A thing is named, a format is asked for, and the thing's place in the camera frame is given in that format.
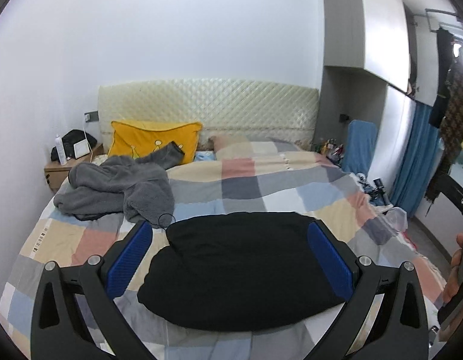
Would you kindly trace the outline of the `person's right hand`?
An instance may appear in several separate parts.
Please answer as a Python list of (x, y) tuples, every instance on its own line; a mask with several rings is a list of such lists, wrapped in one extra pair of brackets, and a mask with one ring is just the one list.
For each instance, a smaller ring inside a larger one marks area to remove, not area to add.
[[(446, 283), (445, 289), (443, 291), (443, 301), (444, 303), (450, 302), (450, 300), (458, 293), (459, 291), (459, 266), (462, 261), (462, 248), (463, 248), (463, 233), (459, 233), (456, 237), (456, 241), (459, 245), (459, 249), (453, 254), (451, 259), (451, 271), (448, 281)], [(454, 331), (458, 328), (460, 322), (463, 319), (463, 307), (460, 312), (455, 316), (455, 318), (450, 322), (450, 325), (447, 328), (441, 328), (439, 334), (439, 341), (444, 342), (450, 339)]]

